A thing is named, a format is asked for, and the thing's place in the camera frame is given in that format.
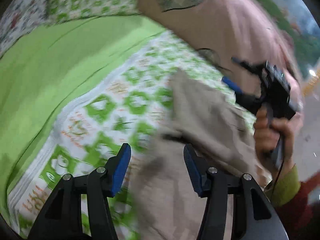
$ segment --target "yellow-green sleeve cuff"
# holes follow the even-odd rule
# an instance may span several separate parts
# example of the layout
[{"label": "yellow-green sleeve cuff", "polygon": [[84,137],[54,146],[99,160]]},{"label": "yellow-green sleeve cuff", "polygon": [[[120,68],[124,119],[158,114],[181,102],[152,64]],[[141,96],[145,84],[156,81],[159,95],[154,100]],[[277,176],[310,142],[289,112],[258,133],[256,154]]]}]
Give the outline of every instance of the yellow-green sleeve cuff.
[{"label": "yellow-green sleeve cuff", "polygon": [[[271,199],[272,194],[272,182],[270,182],[264,191],[268,199]],[[300,190],[301,183],[298,179],[298,170],[296,165],[288,172],[282,179],[279,179],[272,196],[272,205],[274,207],[283,206],[287,204],[290,200]]]}]

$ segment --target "wrist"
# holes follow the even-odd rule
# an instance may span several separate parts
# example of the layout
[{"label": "wrist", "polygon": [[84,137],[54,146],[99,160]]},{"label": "wrist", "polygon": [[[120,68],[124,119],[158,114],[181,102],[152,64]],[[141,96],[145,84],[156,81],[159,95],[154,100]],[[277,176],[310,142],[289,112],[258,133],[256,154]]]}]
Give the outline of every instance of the wrist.
[{"label": "wrist", "polygon": [[[284,164],[279,175],[279,179],[283,178],[287,173],[289,173],[294,166],[295,163],[293,162],[292,158],[290,158],[289,160],[284,160]],[[279,171],[274,171],[271,173],[273,181],[276,180],[278,173]]]}]

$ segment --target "device handle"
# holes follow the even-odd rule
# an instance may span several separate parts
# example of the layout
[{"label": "device handle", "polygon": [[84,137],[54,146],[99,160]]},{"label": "device handle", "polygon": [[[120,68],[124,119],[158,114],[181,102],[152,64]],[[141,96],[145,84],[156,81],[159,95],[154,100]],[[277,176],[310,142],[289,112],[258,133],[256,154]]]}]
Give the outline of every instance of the device handle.
[{"label": "device handle", "polygon": [[[274,117],[272,107],[267,102],[263,103],[262,106],[267,109],[268,126],[270,127]],[[277,170],[280,169],[282,160],[284,158],[283,146],[284,136],[280,133],[280,138],[278,140],[277,146],[272,151],[265,153],[265,155],[267,156],[266,159],[269,160],[269,165],[275,167]]]}]

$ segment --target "pink fabric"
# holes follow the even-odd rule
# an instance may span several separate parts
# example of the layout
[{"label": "pink fabric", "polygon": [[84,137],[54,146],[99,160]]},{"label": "pink fabric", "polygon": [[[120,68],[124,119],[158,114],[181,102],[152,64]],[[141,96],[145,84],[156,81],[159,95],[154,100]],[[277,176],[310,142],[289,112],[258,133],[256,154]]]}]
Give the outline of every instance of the pink fabric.
[{"label": "pink fabric", "polygon": [[[235,56],[252,63],[268,60],[284,70],[292,87],[292,97],[301,101],[297,63],[291,48],[272,20],[253,0],[203,0],[197,6],[163,12],[157,0],[139,0],[146,16],[173,30],[193,48],[215,51],[220,66],[231,70],[229,77],[243,91],[260,93],[260,81],[231,62]],[[303,115],[293,118],[295,130],[302,127]]]}]

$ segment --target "blue rubber tip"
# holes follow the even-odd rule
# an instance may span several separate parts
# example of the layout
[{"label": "blue rubber tip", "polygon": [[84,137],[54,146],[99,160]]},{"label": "blue rubber tip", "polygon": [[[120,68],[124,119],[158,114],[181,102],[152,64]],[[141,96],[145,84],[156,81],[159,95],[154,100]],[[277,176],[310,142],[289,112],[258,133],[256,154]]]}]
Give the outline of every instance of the blue rubber tip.
[{"label": "blue rubber tip", "polygon": [[236,85],[236,83],[232,82],[230,79],[228,79],[226,76],[224,76],[221,80],[224,82],[230,89],[232,89],[234,92],[243,94],[242,90],[240,87]]},{"label": "blue rubber tip", "polygon": [[203,190],[201,187],[201,175],[196,168],[196,164],[191,157],[187,145],[185,145],[183,149],[183,159],[186,163],[193,190],[198,194],[198,196],[201,196],[203,194]]},{"label": "blue rubber tip", "polygon": [[116,167],[115,172],[113,173],[113,176],[112,176],[112,188],[111,188],[112,197],[114,197],[120,191],[125,173],[129,165],[130,158],[131,158],[131,147],[128,144],[125,147],[122,157],[118,163],[118,166]]}]

